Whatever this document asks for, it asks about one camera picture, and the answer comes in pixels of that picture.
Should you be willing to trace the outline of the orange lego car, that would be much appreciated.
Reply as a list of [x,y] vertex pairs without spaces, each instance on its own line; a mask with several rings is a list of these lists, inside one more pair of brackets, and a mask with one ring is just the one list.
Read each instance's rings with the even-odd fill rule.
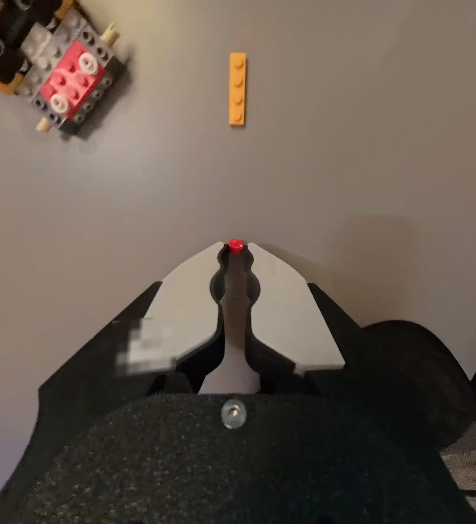
[[77,135],[123,70],[114,24],[102,34],[78,1],[0,1],[0,93],[42,115],[37,130]]

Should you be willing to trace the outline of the long orange lego plate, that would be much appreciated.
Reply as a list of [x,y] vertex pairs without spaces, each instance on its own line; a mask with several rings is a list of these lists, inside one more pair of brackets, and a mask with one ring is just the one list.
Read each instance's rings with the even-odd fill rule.
[[247,85],[247,55],[231,52],[229,55],[229,112],[231,127],[245,125]]

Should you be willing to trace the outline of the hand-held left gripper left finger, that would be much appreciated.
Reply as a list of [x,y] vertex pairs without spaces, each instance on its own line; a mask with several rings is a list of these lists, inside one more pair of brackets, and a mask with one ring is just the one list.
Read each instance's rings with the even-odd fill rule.
[[143,364],[175,371],[195,392],[223,361],[226,245],[216,242],[190,257],[161,282],[143,318]]

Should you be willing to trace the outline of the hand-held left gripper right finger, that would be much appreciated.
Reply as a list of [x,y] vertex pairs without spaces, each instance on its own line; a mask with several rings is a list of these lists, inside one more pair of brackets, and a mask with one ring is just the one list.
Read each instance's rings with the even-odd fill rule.
[[275,391],[292,377],[340,371],[345,360],[307,280],[255,243],[244,247],[249,300],[244,350],[262,391]]

